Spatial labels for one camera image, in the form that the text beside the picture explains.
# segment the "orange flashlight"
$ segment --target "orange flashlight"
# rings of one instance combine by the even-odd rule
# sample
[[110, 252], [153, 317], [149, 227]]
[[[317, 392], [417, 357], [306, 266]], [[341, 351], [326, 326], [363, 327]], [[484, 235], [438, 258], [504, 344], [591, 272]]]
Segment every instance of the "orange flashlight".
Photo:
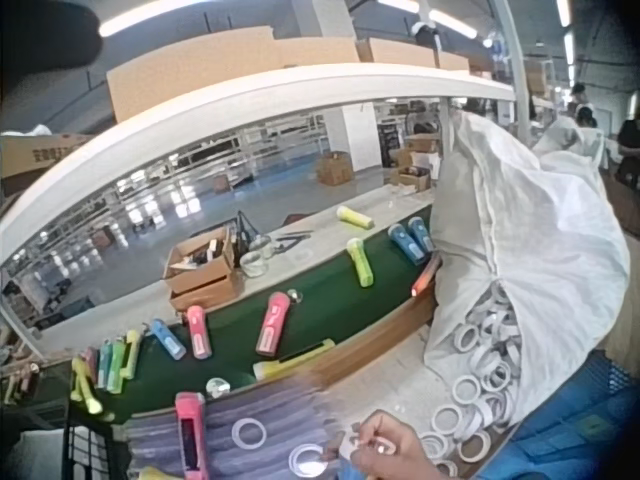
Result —
[[442, 257], [440, 256], [440, 253], [433, 252], [433, 254], [431, 255], [431, 259], [429, 260], [429, 263], [427, 263], [424, 271], [420, 274], [418, 279], [411, 287], [412, 297], [418, 296], [429, 286], [429, 283], [431, 283], [431, 280], [436, 274], [436, 270], [438, 270], [441, 264]]

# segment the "packaging bag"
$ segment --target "packaging bag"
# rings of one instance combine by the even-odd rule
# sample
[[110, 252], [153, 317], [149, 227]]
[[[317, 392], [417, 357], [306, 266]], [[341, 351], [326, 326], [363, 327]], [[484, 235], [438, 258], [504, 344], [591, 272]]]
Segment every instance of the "packaging bag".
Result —
[[470, 373], [472, 352], [458, 353], [452, 333], [497, 282], [522, 335], [513, 424], [609, 332], [628, 286], [629, 252], [590, 158], [553, 148], [539, 158], [469, 113], [454, 115], [451, 131], [431, 217], [443, 265], [424, 362], [449, 386]]

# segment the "gray floor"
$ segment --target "gray floor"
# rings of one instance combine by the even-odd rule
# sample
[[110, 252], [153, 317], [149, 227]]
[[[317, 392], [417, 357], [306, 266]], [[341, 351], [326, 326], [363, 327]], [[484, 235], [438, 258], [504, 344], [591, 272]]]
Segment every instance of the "gray floor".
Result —
[[271, 231], [293, 213], [314, 213], [383, 185], [382, 169], [360, 172], [352, 182], [329, 187], [317, 182], [311, 162], [257, 179], [231, 192], [198, 197], [201, 210], [184, 218], [163, 211], [165, 225], [114, 244], [89, 266], [80, 265], [64, 304], [89, 296], [110, 302], [162, 277], [170, 249], [191, 234], [234, 217], [242, 210], [259, 231]]

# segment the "ceiling light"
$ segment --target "ceiling light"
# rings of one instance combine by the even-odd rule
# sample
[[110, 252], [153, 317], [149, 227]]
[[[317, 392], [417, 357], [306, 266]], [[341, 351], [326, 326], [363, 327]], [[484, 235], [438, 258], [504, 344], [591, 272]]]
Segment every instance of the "ceiling light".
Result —
[[573, 33], [567, 32], [564, 36], [564, 50], [567, 53], [567, 63], [569, 65], [573, 65], [575, 60], [574, 50], [573, 50]]
[[571, 23], [571, 8], [569, 8], [569, 0], [556, 0], [556, 3], [558, 4], [560, 25], [568, 27]]
[[429, 12], [429, 17], [434, 22], [439, 23], [440, 25], [444, 25], [445, 27], [449, 27], [451, 30], [455, 30], [458, 33], [461, 33], [467, 38], [474, 39], [478, 36], [478, 31], [475, 28], [470, 27], [464, 22], [461, 22], [457, 18], [453, 18], [450, 15], [447, 15], [440, 10], [431, 10]]
[[208, 1], [210, 0], [156, 0], [155, 2], [146, 3], [103, 22], [99, 29], [100, 36], [109, 37], [125, 28], [162, 15], [163, 13]]
[[411, 13], [418, 13], [420, 11], [420, 5], [413, 0], [378, 0], [378, 3]]

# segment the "green conveyor belt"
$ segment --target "green conveyor belt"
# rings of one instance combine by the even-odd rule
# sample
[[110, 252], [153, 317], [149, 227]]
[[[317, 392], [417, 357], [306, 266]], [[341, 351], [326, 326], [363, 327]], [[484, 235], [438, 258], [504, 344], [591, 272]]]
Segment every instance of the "green conveyor belt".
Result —
[[[429, 210], [420, 212], [427, 223]], [[121, 423], [134, 413], [173, 405], [180, 391], [204, 393], [212, 377], [226, 379], [232, 388], [254, 382], [252, 365], [265, 360], [255, 353], [256, 342], [267, 299], [275, 291], [293, 288], [303, 295], [302, 302], [289, 310], [278, 357], [326, 338], [343, 342], [372, 325], [409, 298], [423, 266], [414, 266], [389, 240], [386, 230], [366, 240], [365, 249], [375, 276], [370, 288], [359, 286], [345, 251], [286, 282], [210, 313], [207, 324], [213, 356], [207, 360], [196, 360], [191, 354], [185, 326], [172, 327], [188, 351], [180, 361], [173, 360], [155, 337], [146, 337], [136, 378], [125, 381], [121, 395], [99, 392], [105, 410], [114, 412], [116, 423]]]

